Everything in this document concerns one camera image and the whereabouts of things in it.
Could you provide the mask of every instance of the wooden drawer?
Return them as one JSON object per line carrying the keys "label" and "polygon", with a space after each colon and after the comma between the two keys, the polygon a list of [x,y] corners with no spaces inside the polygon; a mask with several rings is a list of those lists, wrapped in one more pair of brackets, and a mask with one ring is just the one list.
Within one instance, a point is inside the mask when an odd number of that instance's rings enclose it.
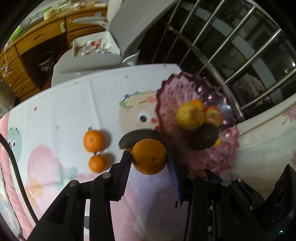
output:
{"label": "wooden drawer", "polygon": [[33,95],[36,95],[40,92],[40,90],[38,88],[35,88],[29,92],[27,92],[26,94],[22,95],[20,97],[20,101],[24,101],[24,100],[27,100],[29,99],[30,97],[32,97]]}
{"label": "wooden drawer", "polygon": [[25,69],[23,69],[21,72],[16,74],[14,77],[12,77],[10,80],[7,81],[7,85],[12,90],[15,90],[17,87],[19,87],[22,83],[26,82],[29,79],[29,75],[26,72]]}
{"label": "wooden drawer", "polygon": [[78,23],[73,23],[72,21],[76,18],[94,16],[98,12],[101,12],[102,17],[107,16],[107,10],[95,10],[95,11],[78,13],[78,14],[67,17],[66,18],[67,32],[71,32],[74,30],[82,29],[82,28],[88,28],[91,26],[97,26],[97,25],[93,25],[93,24],[78,24]]}
{"label": "wooden drawer", "polygon": [[49,40],[55,36],[63,34],[65,32],[65,28],[64,30],[61,29],[60,24],[62,23],[65,24],[64,19],[59,19],[28,34],[26,37],[16,43],[19,54],[21,55],[34,46],[43,43],[44,41]]}
{"label": "wooden drawer", "polygon": [[6,61],[5,61],[5,57],[7,59],[7,63],[10,64],[11,62],[13,62],[15,59],[17,59],[19,57],[18,53],[17,53],[17,50],[14,46],[12,46],[10,49],[8,49],[6,52],[5,52],[5,56],[2,55],[0,57],[0,66],[2,67],[3,65],[6,64]]}
{"label": "wooden drawer", "polygon": [[103,32],[103,31],[105,31],[103,27],[95,26],[95,27],[84,28],[84,29],[70,32],[67,34],[69,48],[72,48],[71,44],[74,39],[88,35],[88,34],[94,34],[94,33]]}
{"label": "wooden drawer", "polygon": [[15,76],[18,72],[22,71],[24,69],[24,65],[22,64],[22,61],[20,58],[17,58],[15,61],[13,61],[7,69],[7,72],[9,73],[6,77],[2,77],[2,79],[7,82],[10,80],[13,76]]}
{"label": "wooden drawer", "polygon": [[31,81],[31,79],[27,80],[25,83],[22,83],[19,87],[15,88],[13,92],[16,96],[21,97],[22,95],[28,93],[33,90],[36,86]]}

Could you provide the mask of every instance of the fruit plate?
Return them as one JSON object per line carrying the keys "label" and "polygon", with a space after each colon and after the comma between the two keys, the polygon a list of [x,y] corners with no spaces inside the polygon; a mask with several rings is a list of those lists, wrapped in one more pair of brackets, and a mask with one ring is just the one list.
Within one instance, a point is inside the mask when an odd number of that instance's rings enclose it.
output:
{"label": "fruit plate", "polygon": [[[160,129],[169,136],[166,139],[167,145],[175,150],[180,162],[186,164],[189,170],[208,168],[215,174],[231,168],[239,147],[239,131],[231,106],[218,88],[212,86],[206,78],[180,72],[178,75],[172,74],[168,80],[162,82],[156,97],[156,114]],[[179,128],[175,115],[182,104],[193,99],[200,99],[205,107],[213,105],[220,110],[223,120],[219,126],[219,137],[222,141],[219,147],[200,151],[189,147],[186,139],[188,132]]]}

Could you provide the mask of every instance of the metal bar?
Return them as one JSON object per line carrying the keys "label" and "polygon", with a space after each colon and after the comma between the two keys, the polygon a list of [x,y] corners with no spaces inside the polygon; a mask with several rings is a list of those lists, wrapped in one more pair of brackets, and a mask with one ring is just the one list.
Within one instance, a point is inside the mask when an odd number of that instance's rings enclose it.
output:
{"label": "metal bar", "polygon": [[[170,19],[168,20],[168,24],[167,24],[167,25],[170,25],[170,23],[171,23],[171,21],[173,20],[173,17],[175,16],[175,14],[176,14],[176,12],[177,12],[179,6],[181,5],[181,2],[182,2],[182,1],[183,1],[183,0],[179,0],[179,1],[177,2],[176,6],[175,6],[175,8],[174,8],[174,10],[173,10],[173,12],[172,12],[172,15],[170,16]],[[161,39],[160,39],[160,42],[159,42],[159,44],[158,44],[158,46],[157,46],[157,48],[156,48],[156,50],[155,50],[155,53],[154,53],[153,58],[152,58],[152,61],[151,61],[152,64],[154,63],[155,57],[156,57],[156,55],[157,55],[157,52],[158,52],[159,47],[160,47],[160,45],[161,45],[161,43],[162,43],[162,41],[163,41],[163,38],[164,38],[164,36],[165,36],[165,33],[166,33],[167,29],[168,29],[168,27],[165,28],[165,30],[164,30],[164,32],[163,32],[163,35],[162,35],[162,37],[161,37]]]}
{"label": "metal bar", "polygon": [[228,44],[232,38],[239,32],[241,27],[246,23],[246,21],[251,17],[251,15],[255,12],[256,7],[253,6],[250,8],[250,10],[244,15],[244,17],[239,21],[239,23],[235,26],[235,28],[231,31],[230,34],[224,39],[224,41],[221,43],[221,45],[217,48],[217,50],[213,53],[213,55],[209,58],[209,62],[212,62],[212,60],[216,57],[216,55],[224,48],[226,44]]}
{"label": "metal bar", "polygon": [[[221,0],[218,4],[218,6],[215,8],[215,10],[213,11],[213,13],[210,15],[210,17],[207,19],[205,25],[202,27],[202,29],[200,30],[200,32],[198,33],[198,35],[196,36],[195,40],[193,41],[192,45],[195,45],[197,43],[197,41],[199,40],[199,38],[201,37],[201,35],[204,33],[204,31],[206,30],[206,28],[212,23],[213,18],[216,16],[216,14],[218,13],[218,11],[220,10],[220,8],[222,7],[222,5],[224,4],[226,0]],[[186,59],[187,55],[189,54],[190,49],[186,52],[186,54],[184,55],[183,59],[181,60],[179,66],[184,62],[184,60]]]}
{"label": "metal bar", "polygon": [[240,106],[239,106],[239,103],[238,103],[236,97],[233,95],[233,93],[231,92],[231,90],[229,89],[229,87],[224,84],[224,78],[219,73],[219,71],[216,69],[216,67],[213,64],[211,64],[211,63],[209,63],[207,61],[207,57],[201,53],[201,51],[199,50],[198,47],[196,47],[195,45],[192,45],[192,42],[188,38],[186,38],[184,35],[180,34],[172,26],[169,26],[168,27],[168,30],[170,30],[174,34],[176,34],[179,37],[179,39],[190,48],[190,51],[192,51],[198,57],[198,59],[205,65],[205,67],[209,70],[209,72],[211,73],[211,75],[213,76],[213,78],[217,81],[217,83],[220,86],[220,88],[223,91],[223,93],[227,96],[230,104],[233,106],[233,111],[234,111],[234,114],[235,114],[236,118],[240,122],[241,121],[244,121],[245,120],[245,116],[239,110],[240,109]]}
{"label": "metal bar", "polygon": [[249,65],[254,63],[258,57],[277,39],[281,34],[282,30],[278,29],[268,40],[267,42],[256,52],[254,53],[242,66],[239,67],[233,74],[231,74],[228,79],[225,81],[225,84],[228,85],[232,82],[239,74],[241,74]]}
{"label": "metal bar", "polygon": [[267,96],[269,96],[272,92],[274,92],[275,90],[277,90],[278,88],[280,88],[282,85],[284,85],[286,82],[288,82],[294,76],[295,73],[296,73],[296,67],[293,68],[287,75],[285,75],[283,78],[281,78],[274,85],[272,85],[267,90],[265,90],[263,93],[261,93],[258,96],[256,96],[256,98],[254,98],[253,100],[251,100],[249,103],[243,105],[240,108],[240,111],[242,111],[242,112],[245,111],[246,109],[248,109],[252,105],[255,105],[259,101],[261,101],[264,98],[266,98]]}
{"label": "metal bar", "polygon": [[[192,6],[190,12],[188,13],[188,15],[187,15],[185,21],[183,22],[183,24],[182,24],[182,26],[181,26],[181,28],[180,28],[179,33],[182,33],[182,32],[183,32],[183,30],[184,30],[184,28],[185,28],[185,25],[188,23],[190,17],[191,17],[192,14],[194,13],[194,11],[196,11],[196,8],[197,8],[197,5],[199,4],[199,2],[200,2],[200,0],[197,0],[196,3]],[[165,62],[167,61],[167,59],[168,59],[168,57],[169,57],[171,51],[173,50],[173,47],[175,46],[177,40],[178,40],[178,37],[175,38],[175,40],[174,40],[174,42],[173,42],[173,44],[172,44],[170,50],[168,51],[166,57],[165,57],[164,60],[163,60],[163,63],[165,63]]]}

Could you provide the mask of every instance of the chair backrest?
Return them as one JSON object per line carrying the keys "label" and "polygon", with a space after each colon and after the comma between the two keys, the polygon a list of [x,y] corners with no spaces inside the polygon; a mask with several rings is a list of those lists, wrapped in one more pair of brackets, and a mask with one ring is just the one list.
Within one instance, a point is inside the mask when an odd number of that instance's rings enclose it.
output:
{"label": "chair backrest", "polygon": [[133,54],[146,31],[177,0],[125,0],[110,22],[109,31],[120,47],[122,58]]}

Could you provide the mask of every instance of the red nose print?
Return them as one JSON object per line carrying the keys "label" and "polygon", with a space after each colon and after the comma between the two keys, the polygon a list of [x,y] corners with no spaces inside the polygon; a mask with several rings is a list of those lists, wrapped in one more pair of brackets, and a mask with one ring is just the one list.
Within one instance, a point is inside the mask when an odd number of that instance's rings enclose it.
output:
{"label": "red nose print", "polygon": [[151,119],[151,122],[152,122],[153,124],[155,124],[155,123],[157,122],[156,118],[153,117],[153,118]]}

